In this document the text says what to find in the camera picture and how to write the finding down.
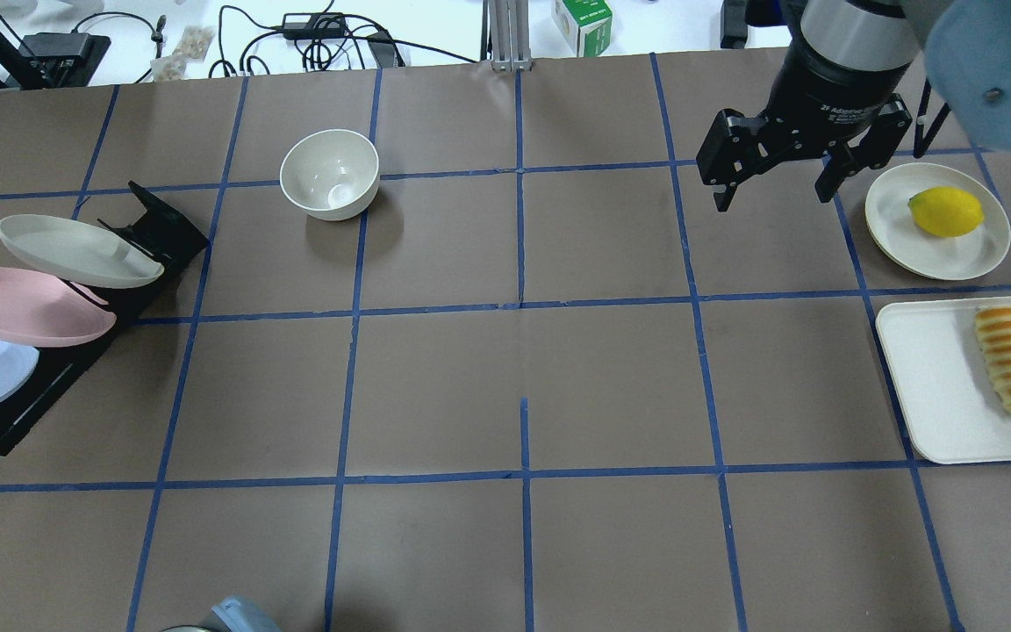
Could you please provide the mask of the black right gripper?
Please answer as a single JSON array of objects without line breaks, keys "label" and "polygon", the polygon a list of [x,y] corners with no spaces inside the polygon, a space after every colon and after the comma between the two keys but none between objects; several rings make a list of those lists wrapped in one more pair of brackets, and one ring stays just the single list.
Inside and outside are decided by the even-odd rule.
[{"label": "black right gripper", "polygon": [[747,117],[722,109],[707,129],[697,165],[717,212],[729,211],[739,184],[783,162],[827,157],[814,183],[820,203],[860,169],[885,167],[911,125],[896,92],[908,68],[843,67],[795,40],[763,110]]}]

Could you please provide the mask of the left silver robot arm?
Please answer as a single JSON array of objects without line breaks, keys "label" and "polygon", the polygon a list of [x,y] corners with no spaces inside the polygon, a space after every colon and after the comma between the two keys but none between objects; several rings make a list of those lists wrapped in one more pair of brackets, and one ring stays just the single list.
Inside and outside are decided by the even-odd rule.
[{"label": "left silver robot arm", "polygon": [[163,631],[282,631],[263,609],[244,596],[232,595],[210,608],[197,623],[180,624]]}]

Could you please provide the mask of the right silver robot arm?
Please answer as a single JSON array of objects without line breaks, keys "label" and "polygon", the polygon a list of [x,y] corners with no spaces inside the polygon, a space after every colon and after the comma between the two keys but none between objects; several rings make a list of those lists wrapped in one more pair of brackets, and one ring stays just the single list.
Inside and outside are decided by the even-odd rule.
[{"label": "right silver robot arm", "polygon": [[1011,1],[749,1],[748,25],[792,35],[758,115],[715,115],[698,151],[725,212],[738,185],[783,162],[825,160],[827,203],[881,169],[907,132],[920,157],[949,115],[972,143],[1011,152]]}]

